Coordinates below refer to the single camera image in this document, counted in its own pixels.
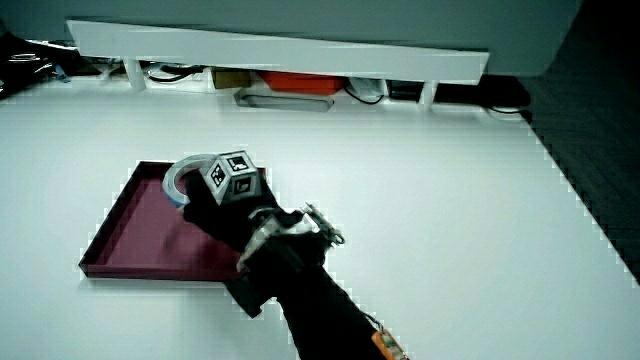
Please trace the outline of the person's right hand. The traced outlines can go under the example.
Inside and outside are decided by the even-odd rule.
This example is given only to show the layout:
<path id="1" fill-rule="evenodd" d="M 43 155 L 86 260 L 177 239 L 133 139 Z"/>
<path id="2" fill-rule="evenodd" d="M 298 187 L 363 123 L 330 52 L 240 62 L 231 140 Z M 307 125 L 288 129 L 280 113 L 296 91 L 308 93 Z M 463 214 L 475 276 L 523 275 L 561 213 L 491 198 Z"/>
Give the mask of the person's right hand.
<path id="1" fill-rule="evenodd" d="M 314 205 L 282 208 L 247 152 L 192 156 L 185 214 L 240 253 L 239 271 L 298 273 L 344 237 Z"/>

